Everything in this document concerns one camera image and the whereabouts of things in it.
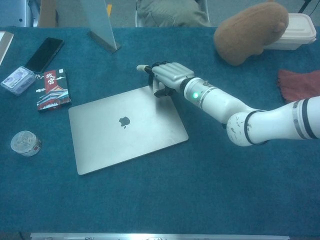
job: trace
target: teal felt surface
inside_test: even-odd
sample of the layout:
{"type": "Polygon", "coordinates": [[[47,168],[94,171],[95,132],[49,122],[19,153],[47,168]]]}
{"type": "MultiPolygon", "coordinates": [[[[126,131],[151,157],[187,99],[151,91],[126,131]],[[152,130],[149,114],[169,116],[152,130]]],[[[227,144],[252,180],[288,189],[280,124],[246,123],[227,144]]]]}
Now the teal felt surface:
{"type": "Polygon", "coordinates": [[[68,116],[69,107],[146,86],[136,66],[159,61],[181,63],[249,106],[272,110],[285,104],[278,70],[319,70],[319,40],[295,51],[264,51],[233,67],[215,53],[214,28],[115,28],[122,47],[114,54],[87,28],[2,30],[14,38],[1,81],[46,37],[64,40],[47,70],[66,69],[72,105],[39,113],[34,85],[19,97],[0,88],[0,231],[320,235],[318,140],[239,147],[176,94],[187,142],[80,176],[68,116]],[[22,130],[42,140],[37,155],[11,150],[22,130]]]}

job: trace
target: red fabric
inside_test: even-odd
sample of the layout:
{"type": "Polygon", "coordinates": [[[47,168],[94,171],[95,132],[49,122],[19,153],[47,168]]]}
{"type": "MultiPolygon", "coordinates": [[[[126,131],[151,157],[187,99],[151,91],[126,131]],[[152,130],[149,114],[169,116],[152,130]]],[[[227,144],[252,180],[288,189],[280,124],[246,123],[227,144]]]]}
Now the red fabric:
{"type": "Polygon", "coordinates": [[[295,73],[280,69],[277,85],[287,103],[320,96],[320,70],[295,73]]]}

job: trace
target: floor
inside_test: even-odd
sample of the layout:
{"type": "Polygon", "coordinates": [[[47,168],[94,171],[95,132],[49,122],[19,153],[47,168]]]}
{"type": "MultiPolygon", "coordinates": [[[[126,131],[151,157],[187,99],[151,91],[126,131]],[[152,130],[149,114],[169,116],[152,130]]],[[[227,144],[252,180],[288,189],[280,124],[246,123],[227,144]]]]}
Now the floor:
{"type": "MultiPolygon", "coordinates": [[[[213,27],[218,27],[222,21],[236,13],[264,2],[262,0],[207,0],[210,22],[213,27]]],[[[277,0],[289,13],[297,13],[304,0],[277,0]]],[[[110,22],[112,27],[134,27],[136,0],[106,0],[111,5],[110,22]]],[[[304,14],[310,15],[318,3],[311,0],[304,14]]],[[[58,12],[58,26],[63,27],[87,27],[85,13],[81,8],[80,0],[56,0],[58,12]]],[[[320,26],[320,4],[311,14],[311,20],[315,26],[320,26]]],[[[0,240],[30,240],[30,233],[23,232],[22,238],[18,232],[0,232],[0,240]]],[[[294,240],[320,240],[320,237],[300,237],[294,240]]]]}

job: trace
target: stuffed toy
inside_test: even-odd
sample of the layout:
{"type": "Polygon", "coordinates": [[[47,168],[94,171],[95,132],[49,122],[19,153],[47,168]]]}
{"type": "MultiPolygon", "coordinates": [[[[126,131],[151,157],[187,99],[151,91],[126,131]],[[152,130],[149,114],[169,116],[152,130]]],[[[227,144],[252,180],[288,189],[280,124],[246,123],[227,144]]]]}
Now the stuffed toy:
{"type": "Polygon", "coordinates": [[[217,28],[213,41],[217,53],[227,63],[238,66],[264,46],[281,38],[289,24],[285,7],[269,0],[228,18],[217,28]]]}

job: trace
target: silver laptop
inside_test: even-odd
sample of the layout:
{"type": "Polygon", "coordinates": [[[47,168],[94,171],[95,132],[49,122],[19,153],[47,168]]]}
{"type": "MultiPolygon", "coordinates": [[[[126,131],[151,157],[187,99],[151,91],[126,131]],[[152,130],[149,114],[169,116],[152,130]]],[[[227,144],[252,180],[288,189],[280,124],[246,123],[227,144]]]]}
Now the silver laptop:
{"type": "Polygon", "coordinates": [[[148,86],[71,107],[69,120],[79,175],[189,138],[171,97],[148,86]]]}

